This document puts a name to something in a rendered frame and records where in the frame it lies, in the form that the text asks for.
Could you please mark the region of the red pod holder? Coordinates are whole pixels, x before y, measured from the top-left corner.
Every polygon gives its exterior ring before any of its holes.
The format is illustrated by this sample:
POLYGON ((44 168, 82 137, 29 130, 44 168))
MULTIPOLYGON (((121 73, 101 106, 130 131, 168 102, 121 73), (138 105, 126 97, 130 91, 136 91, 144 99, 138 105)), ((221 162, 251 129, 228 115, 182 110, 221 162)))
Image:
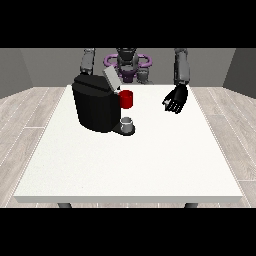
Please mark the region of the red pod holder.
POLYGON ((119 93, 120 107, 123 109, 129 109, 133 106, 133 92, 130 90, 122 90, 119 93))

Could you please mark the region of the black coffee machine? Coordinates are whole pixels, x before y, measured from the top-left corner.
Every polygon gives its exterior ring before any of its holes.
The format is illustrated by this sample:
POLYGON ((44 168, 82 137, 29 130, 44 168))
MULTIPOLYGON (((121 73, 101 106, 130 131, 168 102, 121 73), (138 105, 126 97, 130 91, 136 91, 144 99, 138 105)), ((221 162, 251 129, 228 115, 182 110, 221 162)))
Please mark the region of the black coffee machine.
POLYGON ((116 132, 123 136, 135 133, 121 131, 120 92, 114 92, 107 79, 98 75, 78 75, 72 91, 79 122, 85 128, 101 133, 116 132))

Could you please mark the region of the small grey cup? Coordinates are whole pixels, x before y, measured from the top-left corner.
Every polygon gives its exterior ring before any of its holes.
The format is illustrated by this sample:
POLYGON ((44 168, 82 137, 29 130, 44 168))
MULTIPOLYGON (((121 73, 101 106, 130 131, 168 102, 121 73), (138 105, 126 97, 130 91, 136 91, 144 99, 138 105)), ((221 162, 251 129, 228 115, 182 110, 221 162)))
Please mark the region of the small grey cup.
POLYGON ((124 133, 129 133, 133 129, 133 121, 130 117, 123 117, 120 120, 120 124, 121 124, 121 131, 124 133))

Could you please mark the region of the grey trunk with purple rings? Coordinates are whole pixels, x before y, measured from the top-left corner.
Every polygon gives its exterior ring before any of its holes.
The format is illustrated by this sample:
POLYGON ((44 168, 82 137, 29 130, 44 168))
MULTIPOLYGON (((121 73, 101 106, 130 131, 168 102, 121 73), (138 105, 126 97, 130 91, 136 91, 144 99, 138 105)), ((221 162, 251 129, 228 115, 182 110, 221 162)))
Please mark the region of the grey trunk with purple rings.
POLYGON ((152 58, 149 55, 138 54, 136 48, 117 48, 116 54, 107 55, 103 64, 113 66, 117 75, 124 83, 132 83, 133 79, 140 84, 149 84, 149 68, 152 58))

